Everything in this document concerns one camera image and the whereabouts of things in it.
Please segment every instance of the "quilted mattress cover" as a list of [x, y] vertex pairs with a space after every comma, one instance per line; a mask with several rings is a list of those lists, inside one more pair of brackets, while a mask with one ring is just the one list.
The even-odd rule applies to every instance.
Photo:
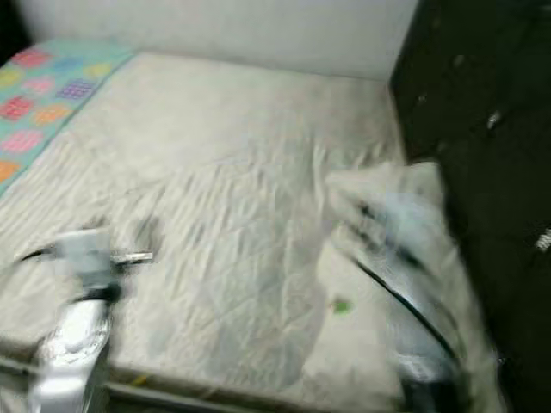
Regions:
[[[331, 407], [301, 371], [324, 313], [323, 181], [401, 159], [390, 107], [384, 83], [139, 54], [0, 198], [0, 263], [99, 216], [131, 249], [155, 217], [115, 367]], [[0, 278], [0, 348], [33, 345], [77, 291], [52, 262]]]

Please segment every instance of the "white mattress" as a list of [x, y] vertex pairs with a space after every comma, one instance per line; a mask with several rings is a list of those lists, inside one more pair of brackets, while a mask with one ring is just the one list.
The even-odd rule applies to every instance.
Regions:
[[[383, 83], [140, 54], [0, 198], [0, 260], [99, 215], [131, 247], [154, 215], [163, 245], [124, 281], [113, 363], [332, 406], [301, 372], [323, 313], [322, 182], [390, 158]], [[27, 344], [77, 291], [49, 262], [0, 283], [0, 341]]]

